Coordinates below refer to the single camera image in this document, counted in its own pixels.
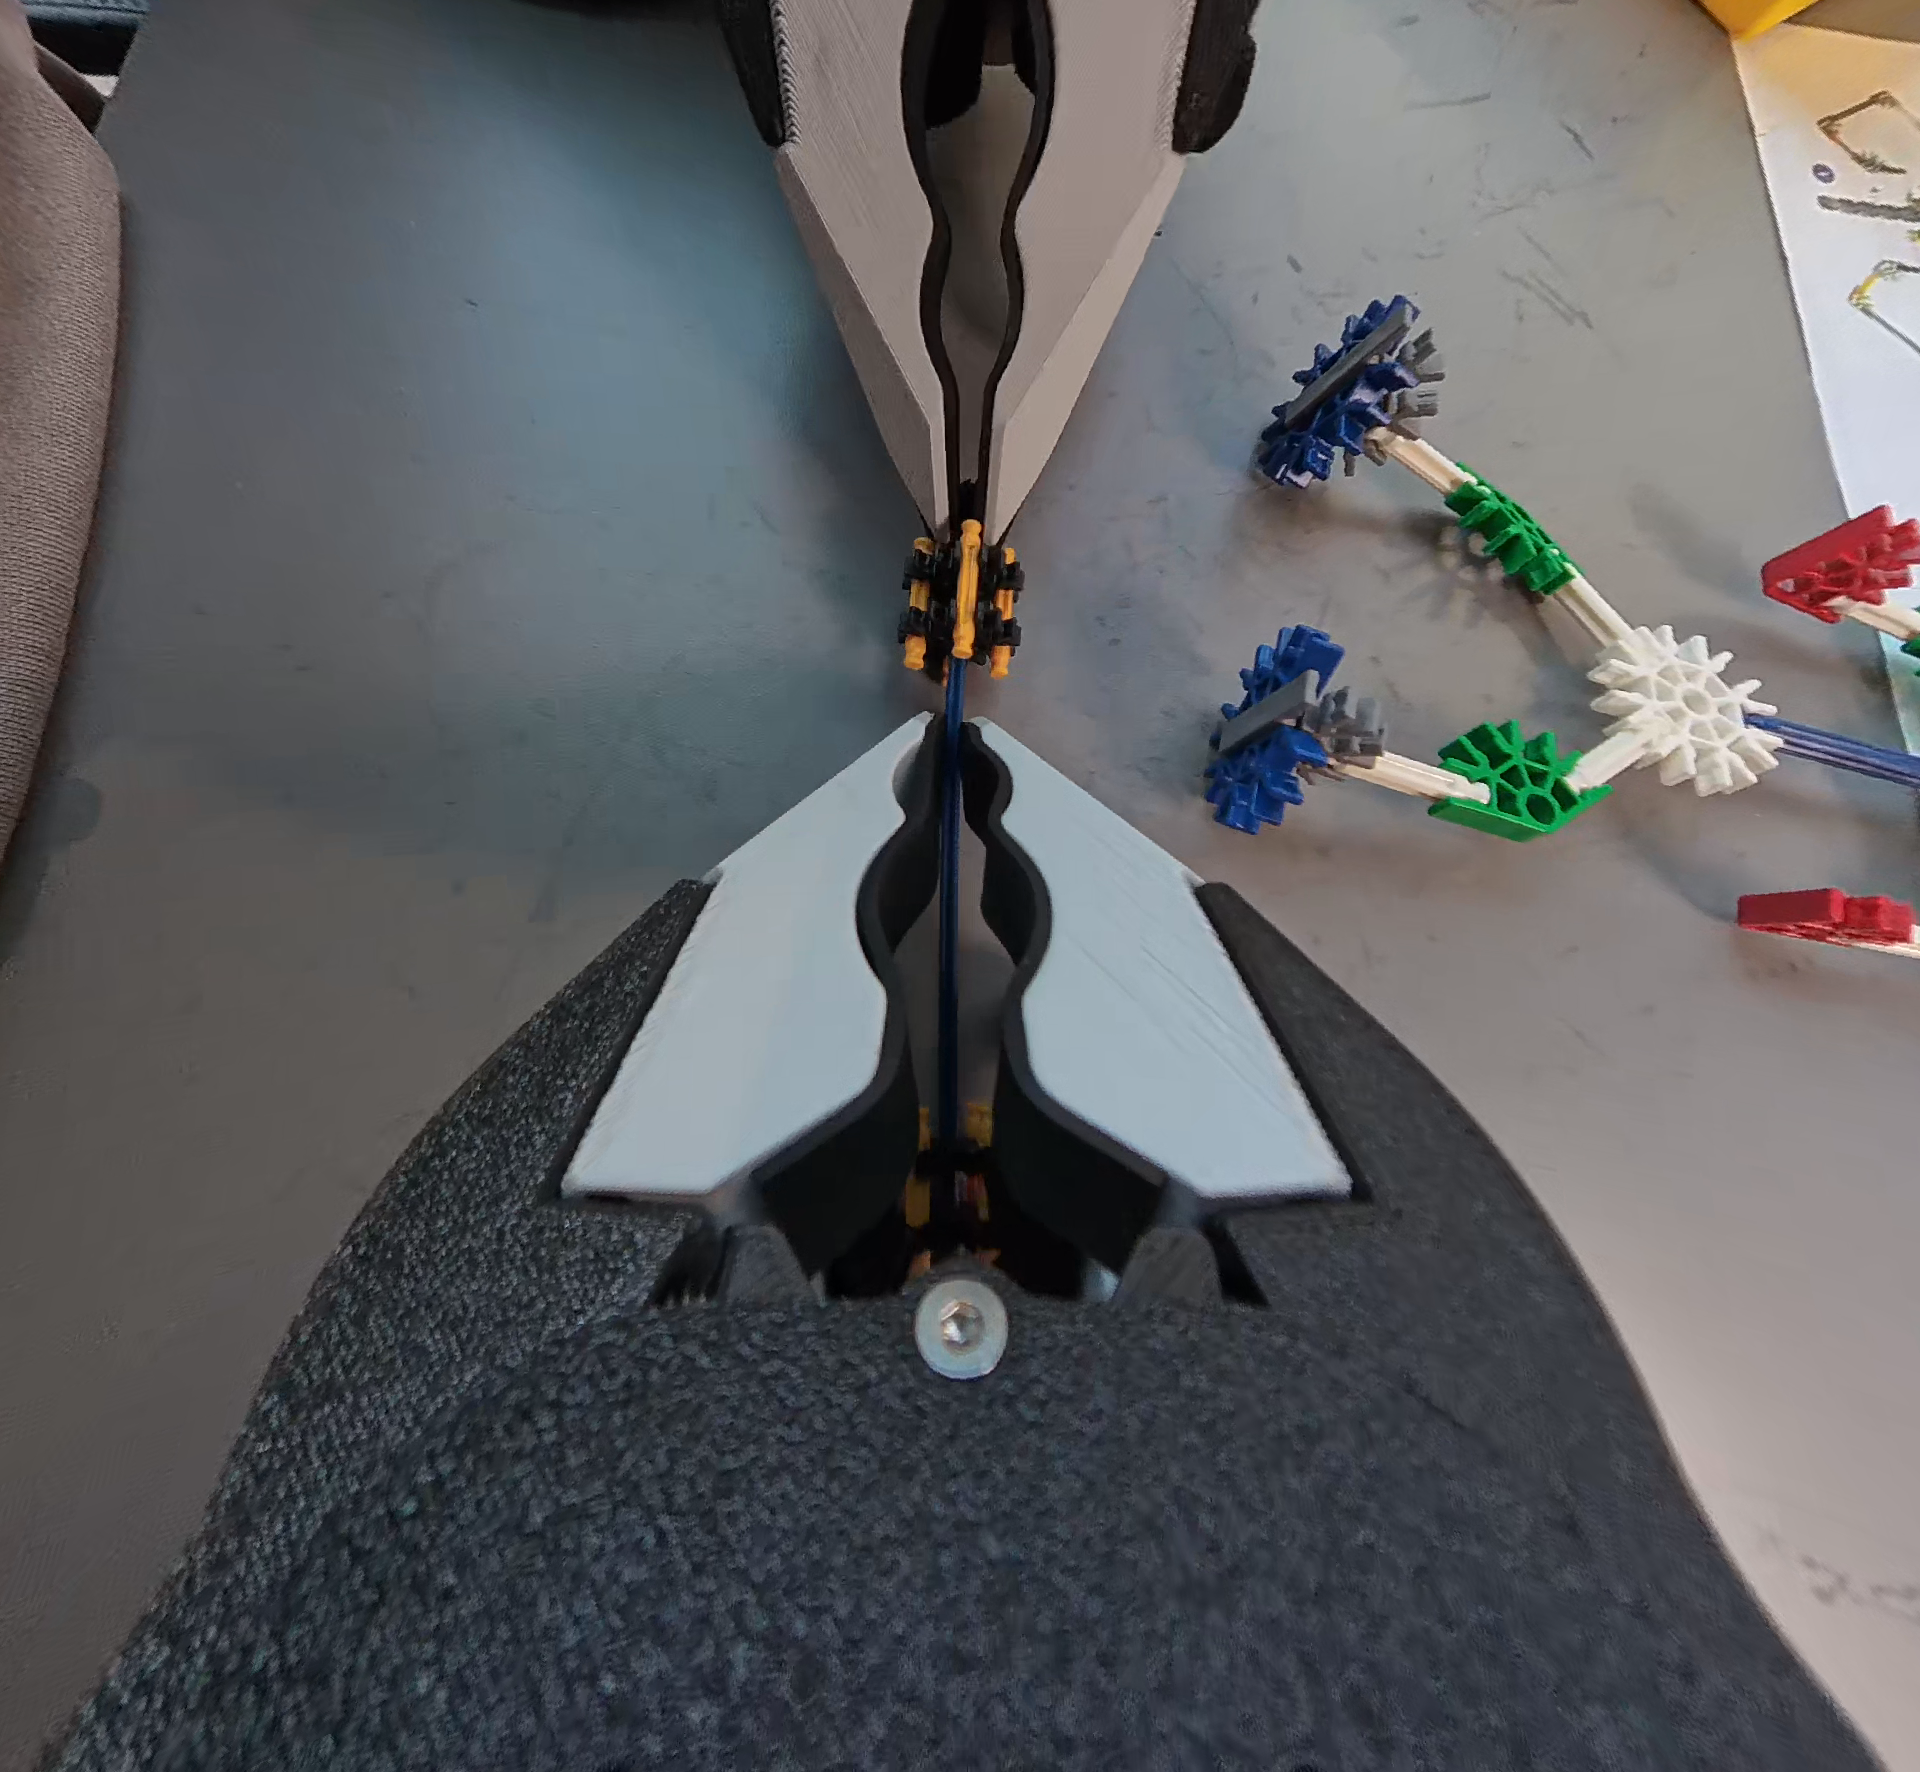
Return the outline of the multicoloured construction toy model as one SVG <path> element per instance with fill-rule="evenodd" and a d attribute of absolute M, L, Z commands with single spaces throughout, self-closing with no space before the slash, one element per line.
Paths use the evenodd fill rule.
<path fill-rule="evenodd" d="M 1445 368 L 1420 308 L 1376 298 L 1318 344 L 1261 429 L 1254 472 L 1288 490 L 1359 459 L 1397 464 L 1437 493 L 1462 541 L 1501 578 L 1572 628 L 1594 659 L 1586 680 L 1604 731 L 1562 748 L 1518 721 L 1479 723 L 1435 762 L 1387 745 L 1380 707 L 1334 684 L 1342 646 L 1296 623 L 1257 648 L 1241 696 L 1211 736 L 1205 798 L 1212 819 L 1259 836 L 1302 803 L 1309 782 L 1350 780 L 1416 799 L 1433 819 L 1526 844 L 1559 834 L 1631 772 L 1652 772 L 1702 799 L 1765 780 L 1783 758 L 1916 790 L 1916 753 L 1783 715 L 1757 680 L 1731 680 L 1731 651 L 1672 625 L 1634 625 L 1565 545 L 1513 495 L 1419 432 L 1437 412 Z"/>

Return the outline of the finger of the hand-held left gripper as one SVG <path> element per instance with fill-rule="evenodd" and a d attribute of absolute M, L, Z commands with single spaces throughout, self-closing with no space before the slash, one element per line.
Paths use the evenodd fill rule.
<path fill-rule="evenodd" d="M 949 410 L 923 324 L 934 215 L 908 149 L 914 0 L 770 0 L 781 190 L 917 507 L 949 523 Z"/>
<path fill-rule="evenodd" d="M 1182 178 L 1175 108 L 1196 0 L 1047 0 L 1050 106 L 1015 215 L 1021 338 L 994 389 L 986 517 L 1052 455 Z"/>

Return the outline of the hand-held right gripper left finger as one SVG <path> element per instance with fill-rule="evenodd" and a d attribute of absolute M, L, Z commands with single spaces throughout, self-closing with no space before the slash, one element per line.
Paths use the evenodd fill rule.
<path fill-rule="evenodd" d="M 943 760 L 918 713 L 708 871 L 564 1196 L 770 1226 L 806 1276 L 898 1208 L 921 1133 L 898 950 L 939 893 Z"/>

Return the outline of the white instruction sheet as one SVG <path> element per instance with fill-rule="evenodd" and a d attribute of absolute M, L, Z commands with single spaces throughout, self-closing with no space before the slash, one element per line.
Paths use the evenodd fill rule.
<path fill-rule="evenodd" d="M 1843 506 L 1919 513 L 1919 45 L 1734 44 Z"/>

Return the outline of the thin blue toy rod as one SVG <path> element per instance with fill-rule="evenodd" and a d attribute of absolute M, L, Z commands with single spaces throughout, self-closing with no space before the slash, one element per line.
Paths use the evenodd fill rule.
<path fill-rule="evenodd" d="M 928 1176 L 928 1260 L 939 1263 L 953 1250 L 957 1231 L 957 1165 L 964 1146 L 961 1095 L 958 1030 L 958 928 L 961 928 L 961 832 L 964 814 L 963 726 L 967 704 L 967 661 L 958 649 L 946 658 L 944 736 L 943 736 L 943 811 L 939 863 L 939 1039 L 937 1039 L 937 1117 Z"/>

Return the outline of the black orange toy wheel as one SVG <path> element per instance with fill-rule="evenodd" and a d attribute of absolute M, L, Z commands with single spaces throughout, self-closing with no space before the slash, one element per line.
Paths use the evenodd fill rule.
<path fill-rule="evenodd" d="M 902 586 L 898 620 L 902 661 L 928 680 L 946 680 L 949 663 L 980 663 L 999 680 L 1022 641 L 1016 618 L 1027 566 L 1007 541 L 985 541 L 979 520 L 964 520 L 946 540 L 918 536 Z"/>
<path fill-rule="evenodd" d="M 1001 1235 L 994 1224 L 999 1189 L 994 1106 L 973 1099 L 953 1138 L 937 1135 L 923 1109 L 921 1148 L 902 1191 L 908 1278 L 918 1278 L 955 1253 L 994 1263 Z"/>

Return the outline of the beige printed hoodie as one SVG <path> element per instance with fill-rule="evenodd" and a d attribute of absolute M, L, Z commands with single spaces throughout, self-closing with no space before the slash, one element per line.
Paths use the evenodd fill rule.
<path fill-rule="evenodd" d="M 123 193 L 102 99 L 3 0 L 3 841 L 62 680 L 108 439 Z"/>

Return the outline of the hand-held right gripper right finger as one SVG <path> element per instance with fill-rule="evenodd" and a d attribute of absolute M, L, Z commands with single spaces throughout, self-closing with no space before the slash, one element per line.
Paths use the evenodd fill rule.
<path fill-rule="evenodd" d="M 1221 1299 L 1214 1217 L 1344 1201 L 1353 1172 L 1205 906 L 1205 882 L 993 721 L 963 730 L 980 910 L 1015 973 L 993 1153 L 1117 1299 Z"/>

